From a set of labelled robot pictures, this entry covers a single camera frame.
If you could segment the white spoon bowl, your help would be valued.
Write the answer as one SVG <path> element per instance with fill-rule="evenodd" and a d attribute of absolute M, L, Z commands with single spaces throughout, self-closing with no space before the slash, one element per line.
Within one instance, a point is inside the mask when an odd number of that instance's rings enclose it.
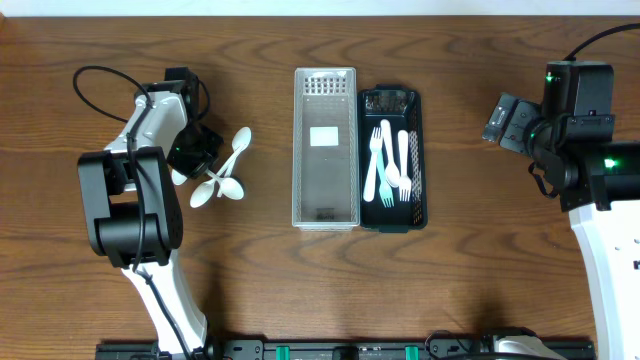
<path fill-rule="evenodd" d="M 191 195 L 190 206 L 192 208 L 198 208 L 208 202 L 214 193 L 215 184 L 223 181 L 222 177 L 211 171 L 208 171 L 207 175 L 210 179 L 201 183 Z"/>
<path fill-rule="evenodd" d="M 235 166 L 235 162 L 239 155 L 248 148 L 252 140 L 252 131 L 249 127 L 241 128 L 234 136 L 232 140 L 233 153 L 229 159 L 224 163 L 221 169 L 217 172 L 220 177 L 231 177 L 231 172 Z M 218 191 L 218 197 L 224 196 L 221 191 Z"/>

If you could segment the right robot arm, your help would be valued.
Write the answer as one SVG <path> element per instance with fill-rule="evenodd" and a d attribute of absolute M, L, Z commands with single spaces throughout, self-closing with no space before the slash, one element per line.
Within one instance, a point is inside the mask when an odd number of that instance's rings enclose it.
<path fill-rule="evenodd" d="M 504 93 L 483 139 L 531 158 L 541 193 L 567 213 L 584 260 L 602 359 L 639 356 L 639 145 L 613 141 L 608 95 Z"/>

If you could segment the pale green fork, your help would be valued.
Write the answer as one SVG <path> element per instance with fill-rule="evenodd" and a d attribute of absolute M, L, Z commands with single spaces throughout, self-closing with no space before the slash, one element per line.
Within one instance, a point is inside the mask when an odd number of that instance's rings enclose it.
<path fill-rule="evenodd" d="M 377 174 L 380 180 L 380 185 L 378 190 L 379 197 L 385 208 L 392 208 L 394 206 L 394 196 L 393 196 L 392 188 L 387 182 L 382 152 L 378 153 L 376 167 L 377 167 Z"/>

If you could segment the white spoon crossing diagonal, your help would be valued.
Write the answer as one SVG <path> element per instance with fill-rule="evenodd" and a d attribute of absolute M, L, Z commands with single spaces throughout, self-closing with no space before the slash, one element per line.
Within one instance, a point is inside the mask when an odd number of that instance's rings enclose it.
<path fill-rule="evenodd" d="M 220 177 L 211 171 L 208 171 L 207 174 L 211 177 L 213 182 L 219 183 L 219 190 L 224 196 L 232 200 L 241 200 L 244 198 L 244 188 L 236 179 Z"/>

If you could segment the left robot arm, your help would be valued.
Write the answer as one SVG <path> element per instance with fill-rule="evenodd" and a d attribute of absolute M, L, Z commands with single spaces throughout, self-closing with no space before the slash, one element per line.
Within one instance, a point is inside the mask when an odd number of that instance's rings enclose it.
<path fill-rule="evenodd" d="M 175 186 L 213 167 L 223 143 L 201 124 L 209 95 L 186 67 L 137 83 L 135 110 L 103 150 L 77 162 L 89 243 L 134 284 L 155 326 L 154 342 L 106 342 L 98 359 L 216 359 L 179 263 L 183 217 Z"/>

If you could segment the white spoon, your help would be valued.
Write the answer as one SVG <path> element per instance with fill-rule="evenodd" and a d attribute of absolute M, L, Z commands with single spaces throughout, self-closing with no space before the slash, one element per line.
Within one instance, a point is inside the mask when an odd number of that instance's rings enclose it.
<path fill-rule="evenodd" d="M 173 182 L 174 185 L 180 186 L 180 185 L 184 184 L 188 180 L 188 177 L 183 175 L 182 173 L 180 173 L 176 169 L 173 169 L 172 172 L 171 172 L 171 179 L 172 179 L 172 182 Z"/>
<path fill-rule="evenodd" d="M 387 119 L 382 119 L 380 121 L 380 127 L 387 155 L 387 165 L 385 167 L 386 179 L 392 188 L 397 188 L 399 186 L 400 173 L 394 159 L 390 122 Z"/>

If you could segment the white fork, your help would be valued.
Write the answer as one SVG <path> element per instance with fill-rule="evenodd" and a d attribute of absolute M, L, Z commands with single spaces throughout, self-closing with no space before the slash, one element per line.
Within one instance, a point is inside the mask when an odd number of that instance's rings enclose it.
<path fill-rule="evenodd" d="M 399 191 L 400 200 L 408 202 L 411 197 L 412 181 L 408 176 L 409 161 L 409 135 L 406 130 L 400 130 L 397 134 L 399 156 L 400 156 L 400 179 Z"/>
<path fill-rule="evenodd" d="M 375 196 L 377 159 L 382 149 L 382 145 L 383 145 L 382 130 L 380 127 L 374 127 L 371 134 L 370 142 L 369 142 L 369 150 L 370 150 L 371 156 L 370 156 L 369 165 L 368 165 L 366 178 L 364 182 L 364 188 L 363 188 L 363 200 L 365 202 L 371 202 Z"/>

